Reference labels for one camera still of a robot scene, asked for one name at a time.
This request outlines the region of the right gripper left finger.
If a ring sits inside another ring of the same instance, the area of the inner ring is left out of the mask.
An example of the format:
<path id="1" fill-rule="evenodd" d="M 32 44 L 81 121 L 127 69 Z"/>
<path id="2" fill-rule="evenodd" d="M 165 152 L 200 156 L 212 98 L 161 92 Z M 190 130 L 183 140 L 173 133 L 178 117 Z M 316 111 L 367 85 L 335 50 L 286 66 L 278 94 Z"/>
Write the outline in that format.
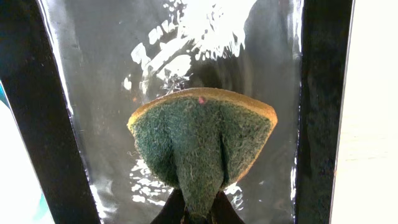
<path id="1" fill-rule="evenodd" d="M 150 224 L 181 224 L 185 214 L 185 201 L 180 189 L 174 189 L 159 214 Z"/>

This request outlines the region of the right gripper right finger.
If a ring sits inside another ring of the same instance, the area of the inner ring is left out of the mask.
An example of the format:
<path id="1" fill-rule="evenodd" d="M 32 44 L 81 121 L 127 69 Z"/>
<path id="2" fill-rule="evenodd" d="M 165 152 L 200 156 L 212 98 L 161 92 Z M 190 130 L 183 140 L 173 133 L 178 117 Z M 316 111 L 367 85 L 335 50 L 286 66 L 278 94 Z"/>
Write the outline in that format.
<path id="1" fill-rule="evenodd" d="M 245 224 L 223 191 L 219 191 L 216 195 L 211 208 L 211 219 L 215 224 Z"/>

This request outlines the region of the green and yellow sponge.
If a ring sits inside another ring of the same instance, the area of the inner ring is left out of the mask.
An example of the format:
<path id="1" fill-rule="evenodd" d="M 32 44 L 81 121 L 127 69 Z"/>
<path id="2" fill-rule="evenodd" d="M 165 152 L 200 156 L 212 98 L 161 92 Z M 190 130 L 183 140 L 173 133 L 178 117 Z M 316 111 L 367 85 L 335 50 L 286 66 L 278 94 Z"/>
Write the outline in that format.
<path id="1" fill-rule="evenodd" d="M 216 195 L 248 173 L 277 121 L 259 100 L 191 88 L 142 105 L 127 128 L 151 173 L 179 189 L 190 217 L 202 220 Z"/>

